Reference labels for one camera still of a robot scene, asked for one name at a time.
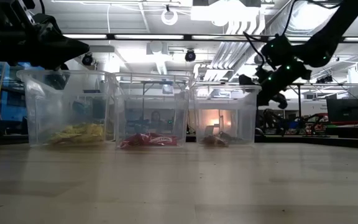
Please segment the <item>wooden table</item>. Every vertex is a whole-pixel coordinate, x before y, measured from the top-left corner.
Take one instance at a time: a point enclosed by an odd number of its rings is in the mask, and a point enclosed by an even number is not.
[[[358,149],[0,146],[0,223],[358,223]]]

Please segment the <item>red packaging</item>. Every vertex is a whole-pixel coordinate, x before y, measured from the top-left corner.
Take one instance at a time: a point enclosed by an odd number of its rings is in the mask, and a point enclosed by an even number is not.
[[[135,134],[124,140],[121,147],[127,146],[176,146],[176,136],[164,136],[155,133]]]

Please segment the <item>ceiling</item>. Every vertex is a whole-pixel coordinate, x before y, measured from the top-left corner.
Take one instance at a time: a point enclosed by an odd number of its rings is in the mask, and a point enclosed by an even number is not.
[[[268,7],[263,11],[265,21],[269,24],[274,20],[279,20],[279,16],[273,19],[274,15],[287,4],[288,0],[273,0],[274,6]],[[111,33],[133,33],[133,34],[225,34],[229,29],[228,25],[219,27],[211,21],[191,20],[191,6],[193,1],[180,1],[181,6],[171,6],[171,9],[178,12],[178,20],[168,26],[162,22],[162,12],[165,6],[147,6],[147,5],[112,5],[108,11],[108,5],[103,4],[80,4],[67,2],[52,2],[44,0],[46,14],[56,18],[59,27],[66,34],[80,33],[107,33],[108,17]],[[33,10],[34,13],[40,12],[39,5]],[[280,14],[287,17],[286,11]],[[346,35],[358,35],[358,18],[346,32]],[[148,41],[86,41],[90,45],[112,45],[124,59],[122,71],[150,73],[157,71],[156,63],[143,60],[139,55],[144,55]],[[168,51],[173,60],[165,63],[168,71],[193,72],[197,63],[211,63],[220,48],[219,42],[167,42]],[[194,49],[196,52],[196,61],[185,62],[185,53],[187,49]],[[347,77],[347,68],[358,62],[358,44],[340,44],[336,55],[331,63],[324,68],[314,68],[314,77],[319,77],[324,69],[332,72],[333,76],[340,82],[345,81]]]

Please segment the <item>black pole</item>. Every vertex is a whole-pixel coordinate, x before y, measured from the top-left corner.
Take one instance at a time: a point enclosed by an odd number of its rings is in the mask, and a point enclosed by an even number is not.
[[[299,104],[299,117],[302,117],[302,107],[301,107],[301,85],[298,85],[298,104]]]

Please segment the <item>table surface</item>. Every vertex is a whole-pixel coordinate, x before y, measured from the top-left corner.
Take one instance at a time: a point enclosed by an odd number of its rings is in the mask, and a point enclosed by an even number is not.
[[[0,223],[358,223],[358,149],[0,146]]]

